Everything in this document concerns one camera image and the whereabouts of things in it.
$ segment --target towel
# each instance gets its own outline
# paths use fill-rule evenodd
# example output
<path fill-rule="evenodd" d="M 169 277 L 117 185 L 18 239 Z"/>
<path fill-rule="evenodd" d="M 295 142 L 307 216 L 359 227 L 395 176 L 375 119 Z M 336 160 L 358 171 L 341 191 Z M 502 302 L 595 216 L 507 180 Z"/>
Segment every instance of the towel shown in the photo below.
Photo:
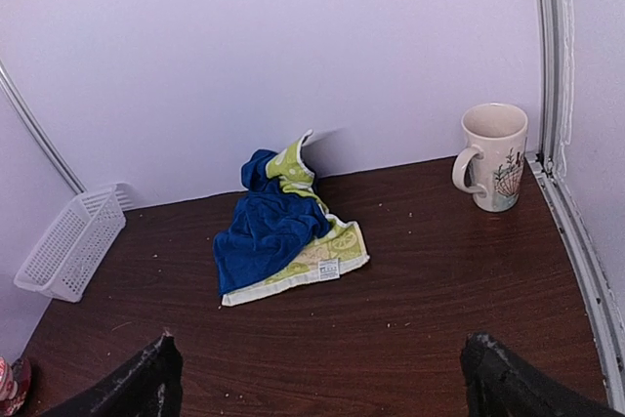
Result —
<path fill-rule="evenodd" d="M 274 151 L 257 150 L 241 168 L 249 191 L 236 204 L 229 229 L 213 242 L 220 295 L 280 272 L 331 229 L 315 199 L 284 193 L 279 178 L 268 176 L 267 165 L 275 157 Z"/>
<path fill-rule="evenodd" d="M 369 261 L 358 223 L 343 222 L 330 213 L 314 191 L 315 174 L 302 159 L 302 146 L 313 134 L 308 131 L 280 154 L 266 154 L 265 174 L 270 181 L 279 181 L 284 195 L 298 195 L 314 201 L 323 213 L 330 230 L 316 235 L 295 259 L 275 274 L 252 285 L 230 291 L 222 297 L 222 305 L 232 307 L 259 300 L 308 283 L 340 278 L 341 275 L 364 266 Z M 262 174 L 260 166 L 255 172 Z"/>

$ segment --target towel label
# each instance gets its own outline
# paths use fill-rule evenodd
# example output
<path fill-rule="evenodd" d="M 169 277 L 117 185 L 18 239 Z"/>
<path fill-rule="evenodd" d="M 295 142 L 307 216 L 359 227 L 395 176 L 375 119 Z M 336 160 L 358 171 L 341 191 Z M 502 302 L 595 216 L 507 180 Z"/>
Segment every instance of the towel label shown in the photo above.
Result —
<path fill-rule="evenodd" d="M 319 261 L 319 281 L 334 280 L 339 278 L 339 260 L 328 259 L 327 261 Z"/>

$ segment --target basket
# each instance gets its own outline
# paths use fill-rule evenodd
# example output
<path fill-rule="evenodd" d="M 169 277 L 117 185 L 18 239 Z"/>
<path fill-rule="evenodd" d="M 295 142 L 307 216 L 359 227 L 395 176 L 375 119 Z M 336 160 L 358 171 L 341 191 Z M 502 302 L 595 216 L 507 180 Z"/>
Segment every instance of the basket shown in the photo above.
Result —
<path fill-rule="evenodd" d="M 47 297 L 80 301 L 125 225 L 115 187 L 77 195 L 39 240 L 14 283 Z"/>

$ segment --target mug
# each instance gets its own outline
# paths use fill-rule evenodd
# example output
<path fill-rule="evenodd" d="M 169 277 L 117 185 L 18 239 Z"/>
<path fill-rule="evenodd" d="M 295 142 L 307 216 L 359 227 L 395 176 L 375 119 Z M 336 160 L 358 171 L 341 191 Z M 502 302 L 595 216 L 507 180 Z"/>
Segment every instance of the mug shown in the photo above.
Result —
<path fill-rule="evenodd" d="M 511 104 L 488 103 L 462 116 L 467 148 L 453 164 L 453 184 L 480 209 L 503 212 L 519 198 L 527 142 L 527 115 Z M 469 171 L 471 185 L 465 185 Z"/>

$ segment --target wood grain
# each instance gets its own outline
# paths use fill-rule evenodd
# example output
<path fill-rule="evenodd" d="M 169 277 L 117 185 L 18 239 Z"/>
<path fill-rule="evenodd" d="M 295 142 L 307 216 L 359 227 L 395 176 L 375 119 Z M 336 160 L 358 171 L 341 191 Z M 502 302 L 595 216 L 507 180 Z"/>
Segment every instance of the wood grain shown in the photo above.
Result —
<path fill-rule="evenodd" d="M 212 239 L 239 193 L 128 213 L 83 301 L 53 302 L 27 353 L 28 415 L 93 385 L 158 336 L 185 359 L 183 415 L 464 416 L 459 354 L 485 330 L 604 401 L 558 231 L 531 175 L 509 212 L 480 211 L 451 159 L 322 180 L 371 261 L 340 280 L 220 308 Z"/>

